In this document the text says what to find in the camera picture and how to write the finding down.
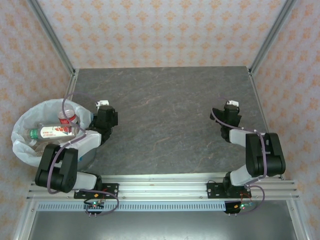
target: aluminum frame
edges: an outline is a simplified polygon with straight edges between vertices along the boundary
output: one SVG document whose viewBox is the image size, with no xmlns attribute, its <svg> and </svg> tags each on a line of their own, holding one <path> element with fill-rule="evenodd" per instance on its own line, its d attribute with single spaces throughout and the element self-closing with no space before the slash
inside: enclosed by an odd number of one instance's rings
<svg viewBox="0 0 320 240">
<path fill-rule="evenodd" d="M 171 203 L 217 203 L 220 201 L 240 200 L 239 198 L 208 199 L 207 182 L 213 180 L 221 183 L 225 172 L 219 173 L 177 173 L 150 175 L 105 175 L 104 183 L 119 183 L 118 197 L 123 203 L 142 202 L 171 202 Z M 292 224 L 298 240 L 310 240 L 311 235 L 304 225 L 304 215 L 301 210 L 299 191 L 295 182 L 284 180 L 282 176 L 266 177 L 256 183 L 265 190 L 265 200 L 286 201 Z M 252 200 L 261 201 L 262 193 L 259 189 L 252 189 Z M 32 183 L 26 199 L 25 210 L 19 222 L 15 240 L 28 239 L 38 210 L 39 203 L 79 203 L 81 199 L 74 199 L 73 192 L 51 195 L 44 187 Z"/>
<path fill-rule="evenodd" d="M 263 119 L 263 123 L 264 123 L 265 129 L 266 129 L 266 132 L 268 133 L 269 132 L 269 127 L 268 127 L 268 124 L 267 124 L 266 115 L 264 113 L 264 109 L 262 107 L 262 104 L 261 104 L 261 101 L 260 101 L 260 98 L 259 98 L 259 94 L 258 94 L 257 87 L 256 87 L 256 84 L 255 84 L 254 76 L 250 74 L 250 70 L 249 69 L 248 69 L 248 75 L 249 75 L 249 79 L 250 79 L 250 82 L 251 82 L 251 85 L 252 85 L 252 88 L 253 88 L 253 91 L 254 91 L 255 98 L 256 98 L 256 100 L 258 102 L 258 106 L 259 106 L 259 109 L 260 109 L 260 112 L 261 112 L 261 115 L 262 115 L 262 119 Z"/>
<path fill-rule="evenodd" d="M 74 73 L 71 75 L 68 86 L 64 93 L 64 97 L 66 97 L 68 94 L 73 93 L 75 91 L 78 75 L 79 75 L 79 69 L 77 68 L 74 71 Z M 73 98 L 73 95 L 67 97 L 67 99 L 70 101 L 72 101 L 72 98 Z"/>
<path fill-rule="evenodd" d="M 62 44 L 60 43 L 53 27 L 51 26 L 47 16 L 45 15 L 42 7 L 40 6 L 38 0 L 27 0 L 30 7 L 32 8 L 34 14 L 38 18 L 40 24 L 42 25 L 43 30 L 45 31 L 46 35 L 52 42 L 53 47 L 55 48 L 56 52 L 60 56 L 65 68 L 70 74 L 73 74 L 75 69 L 68 58 Z"/>
<path fill-rule="evenodd" d="M 278 17 L 276 18 L 273 26 L 271 27 L 268 35 L 266 36 L 259 52 L 257 53 L 251 67 L 250 67 L 250 74 L 254 75 L 261 62 L 267 55 L 268 50 L 270 49 L 272 43 L 277 38 L 279 31 L 281 30 L 282 26 L 284 25 L 287 17 L 290 15 L 292 8 L 294 7 L 297 0 L 286 0 L 284 3 Z"/>
</svg>

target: gray countertop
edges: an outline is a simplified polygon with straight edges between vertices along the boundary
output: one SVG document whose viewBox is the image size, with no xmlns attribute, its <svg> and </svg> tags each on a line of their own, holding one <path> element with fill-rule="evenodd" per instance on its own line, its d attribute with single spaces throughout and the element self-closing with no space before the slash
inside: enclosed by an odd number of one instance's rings
<svg viewBox="0 0 320 240">
<path fill-rule="evenodd" d="M 245 149 L 225 142 L 210 109 L 238 101 L 241 127 L 265 131 L 244 66 L 81 69 L 75 91 L 109 100 L 119 125 L 86 169 L 100 175 L 228 172 Z M 90 99 L 72 99 L 96 112 Z"/>
</svg>

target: floral wallpaper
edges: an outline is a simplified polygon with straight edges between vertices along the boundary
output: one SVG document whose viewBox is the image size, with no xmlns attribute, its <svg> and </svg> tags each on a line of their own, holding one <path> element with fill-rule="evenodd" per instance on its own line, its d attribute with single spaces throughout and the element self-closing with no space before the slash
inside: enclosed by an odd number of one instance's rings
<svg viewBox="0 0 320 240">
<path fill-rule="evenodd" d="M 34 105 L 63 97 L 70 76 L 26 0 L 0 1 L 0 40 L 0 239 L 11 240 L 36 174 L 12 151 L 13 126 Z"/>
<path fill-rule="evenodd" d="M 297 180 L 314 239 L 320 236 L 320 4 L 298 0 L 254 76 L 286 177 Z"/>
<path fill-rule="evenodd" d="M 75 68 L 250 66 L 285 0 L 40 0 Z"/>
</svg>

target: white plastic bag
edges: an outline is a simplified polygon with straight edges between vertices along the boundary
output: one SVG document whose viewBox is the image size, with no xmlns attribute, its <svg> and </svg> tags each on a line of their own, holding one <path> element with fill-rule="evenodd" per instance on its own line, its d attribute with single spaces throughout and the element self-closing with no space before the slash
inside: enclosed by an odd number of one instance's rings
<svg viewBox="0 0 320 240">
<path fill-rule="evenodd" d="M 57 114 L 62 109 L 62 101 L 63 99 L 51 99 L 39 103 L 25 112 L 15 123 L 11 135 L 13 143 L 12 150 L 14 154 L 26 164 L 38 167 L 41 157 L 38 157 L 36 152 L 26 144 L 22 137 L 24 130 L 37 128 L 37 124 L 60 124 Z M 89 127 L 92 121 L 92 113 L 73 101 L 66 100 L 65 103 L 73 107 L 75 114 L 80 119 L 80 127 L 82 129 Z"/>
</svg>

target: trash bin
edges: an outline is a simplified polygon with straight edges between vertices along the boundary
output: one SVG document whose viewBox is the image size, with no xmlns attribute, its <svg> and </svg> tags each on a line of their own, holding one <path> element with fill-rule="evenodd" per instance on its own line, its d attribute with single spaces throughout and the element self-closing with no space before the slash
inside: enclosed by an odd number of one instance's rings
<svg viewBox="0 0 320 240">
<path fill-rule="evenodd" d="M 41 157 L 37 156 L 35 150 L 26 143 L 22 136 L 25 130 L 37 128 L 38 124 L 61 124 L 57 113 L 62 108 L 62 101 L 63 99 L 51 99 L 39 103 L 25 112 L 15 123 L 11 134 L 13 144 L 12 150 L 21 161 L 30 166 L 39 166 Z M 65 103 L 70 104 L 73 107 L 75 114 L 79 118 L 80 127 L 82 129 L 88 128 L 92 121 L 93 114 L 83 106 L 70 100 L 66 100 Z M 94 161 L 95 156 L 96 149 L 92 149 L 80 157 L 78 159 L 78 170 L 82 170 L 91 164 Z"/>
</svg>

